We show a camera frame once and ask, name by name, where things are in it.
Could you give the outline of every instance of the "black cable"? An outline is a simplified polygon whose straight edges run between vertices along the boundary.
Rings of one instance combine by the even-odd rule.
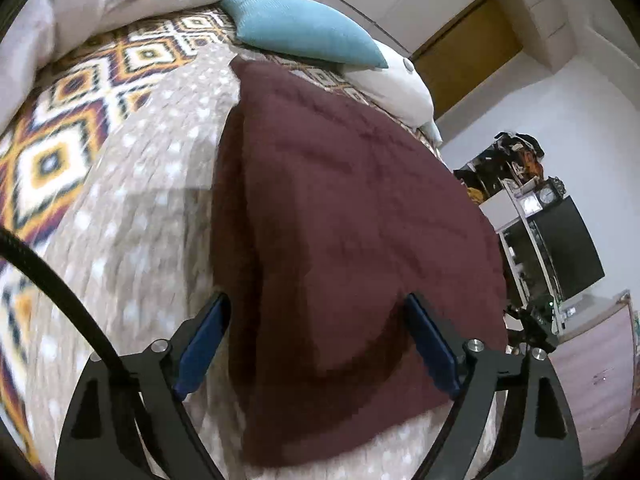
[[[29,278],[68,317],[114,379],[128,381],[129,373],[118,353],[78,297],[41,257],[3,227],[0,227],[0,256]]]

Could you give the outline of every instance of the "folded garment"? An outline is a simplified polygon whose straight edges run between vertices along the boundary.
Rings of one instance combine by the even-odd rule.
[[[321,460],[446,402],[402,321],[420,290],[465,337],[507,339],[495,233],[388,117],[236,58],[212,198],[214,278],[248,462]]]

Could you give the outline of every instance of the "blue gripper pad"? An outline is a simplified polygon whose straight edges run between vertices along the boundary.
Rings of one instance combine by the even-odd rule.
[[[180,400],[195,392],[207,373],[209,365],[226,332],[228,300],[220,295],[216,304],[202,321],[195,336],[185,349],[178,366],[174,392]]]
[[[436,387],[455,399],[461,385],[454,353],[413,294],[404,300],[404,322]]]

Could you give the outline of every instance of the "bedsheet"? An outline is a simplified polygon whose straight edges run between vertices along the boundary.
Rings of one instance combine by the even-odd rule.
[[[239,83],[228,67],[236,51],[227,44],[204,48],[194,63],[167,76],[148,104],[107,138],[44,254],[119,353],[137,352],[170,336],[214,291],[211,176],[218,139],[238,100]],[[90,348],[41,294],[31,328],[26,405],[38,421],[34,440],[51,474],[66,407]],[[450,408],[431,410],[330,460],[252,468],[239,449],[242,413],[228,380],[226,348],[225,340],[187,409],[227,479],[410,478]],[[492,448],[495,426],[494,405],[472,474]]]
[[[99,34],[46,66],[0,136],[2,225],[43,254],[108,136],[146,104],[167,73],[193,61],[203,46],[235,41],[232,20],[209,6]],[[266,58],[318,86],[376,107],[328,64],[268,53]],[[420,132],[414,135],[439,158]],[[0,418],[37,466],[24,408],[36,290],[0,260],[0,294]]]

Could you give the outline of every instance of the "metal screw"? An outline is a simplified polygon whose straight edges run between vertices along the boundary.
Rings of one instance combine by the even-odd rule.
[[[472,352],[481,352],[484,350],[484,343],[479,339],[470,339],[466,342],[466,347]]]
[[[544,361],[546,359],[546,352],[542,348],[534,348],[531,351],[531,355],[538,361]]]
[[[169,342],[166,339],[156,339],[151,343],[151,350],[156,353],[162,353],[169,348]]]

